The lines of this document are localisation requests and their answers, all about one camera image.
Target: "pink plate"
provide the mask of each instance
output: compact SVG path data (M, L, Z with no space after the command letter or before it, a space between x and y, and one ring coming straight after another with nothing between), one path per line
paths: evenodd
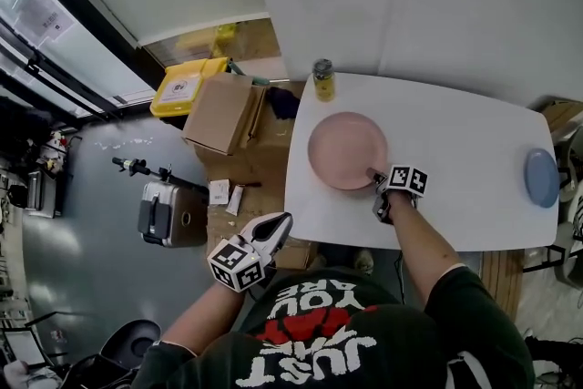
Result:
M335 189L361 189L371 183L369 167L386 172L387 144L368 117L341 112L316 125L308 141L308 159L315 174Z

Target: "bottle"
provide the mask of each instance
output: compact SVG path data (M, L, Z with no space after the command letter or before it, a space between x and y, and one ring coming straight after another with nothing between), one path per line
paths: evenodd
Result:
M327 58L319 58L312 67L313 84L316 87L316 97L321 102L334 99L334 68Z

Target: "white table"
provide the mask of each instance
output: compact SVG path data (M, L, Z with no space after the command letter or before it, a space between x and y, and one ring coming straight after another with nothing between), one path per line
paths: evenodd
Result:
M389 161L428 173L419 211L458 251L549 245L558 203L534 205L523 178L532 148L553 154L544 117L478 95L411 81L336 74L336 98L319 102L313 82L303 92L291 140L285 209L292 237L343 245L399 249L393 226L373 215L374 190L331 189L312 172L308 139L323 118L342 111L374 120Z

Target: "plate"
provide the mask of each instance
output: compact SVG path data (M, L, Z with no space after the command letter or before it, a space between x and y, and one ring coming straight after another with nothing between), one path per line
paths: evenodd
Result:
M550 208L558 198L557 162L542 148L531 149L525 164L525 183L530 200L542 208Z
M308 141L312 170L335 189L361 189L372 183L366 170L372 167L386 172L387 152L386 138L378 125L355 112L325 118Z

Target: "yellow liquid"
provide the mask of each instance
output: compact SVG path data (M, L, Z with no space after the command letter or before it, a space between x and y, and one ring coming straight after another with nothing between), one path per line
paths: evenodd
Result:
M330 102L334 99L334 75L329 75L324 79L313 79L316 87L316 97L321 102Z

